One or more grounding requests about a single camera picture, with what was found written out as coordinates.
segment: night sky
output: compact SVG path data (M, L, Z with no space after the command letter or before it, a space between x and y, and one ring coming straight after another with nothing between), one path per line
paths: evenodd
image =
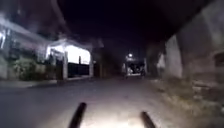
M102 39L122 58L129 52L142 57L147 44L164 42L208 1L59 0L59 5L72 32Z

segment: pillar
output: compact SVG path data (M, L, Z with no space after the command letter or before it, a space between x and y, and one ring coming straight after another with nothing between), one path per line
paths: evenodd
M92 50L90 51L89 76L90 77L94 76L94 63L93 63Z
M224 83L224 1L215 0L206 7L202 14L210 30L213 40L211 56L215 61L215 76L217 83Z
M165 74L168 77L182 78L183 68L180 48L174 35L166 42L166 68Z
M15 73L12 72L12 68L10 67L8 58L10 57L10 49L11 49L11 36L10 30L5 29L6 33L4 33L5 41L1 46L1 55L0 55L0 63L1 63L1 78L2 79L10 79L11 76L15 76Z
M144 58L144 70L145 70L145 74L148 74L147 59L146 58Z
M63 80L66 80L68 78L68 52L64 53L63 58Z
M204 15L200 13L193 18L176 34L176 38L180 47L184 77L213 85L213 39Z

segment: street light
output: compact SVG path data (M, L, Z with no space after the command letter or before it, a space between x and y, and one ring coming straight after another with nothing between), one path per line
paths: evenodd
M130 58L133 57L133 54L129 53L129 54L128 54L128 57L130 57Z

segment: wall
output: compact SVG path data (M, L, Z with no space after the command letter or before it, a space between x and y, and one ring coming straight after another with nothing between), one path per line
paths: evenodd
M3 57L2 53L0 53L0 80L7 78L7 61Z
M224 48L224 1L216 0L202 11L205 22L208 25L214 50Z
M213 39L202 13L176 35L181 50L184 76L191 80L213 82Z
M166 43L166 74L171 77L182 78L183 68L180 49L176 36L171 37Z

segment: street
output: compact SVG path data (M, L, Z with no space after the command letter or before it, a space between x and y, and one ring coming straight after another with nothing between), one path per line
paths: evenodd
M0 93L1 128L68 128L80 102L81 128L143 128L142 111L158 128L194 128L192 119L166 103L149 80L74 81Z

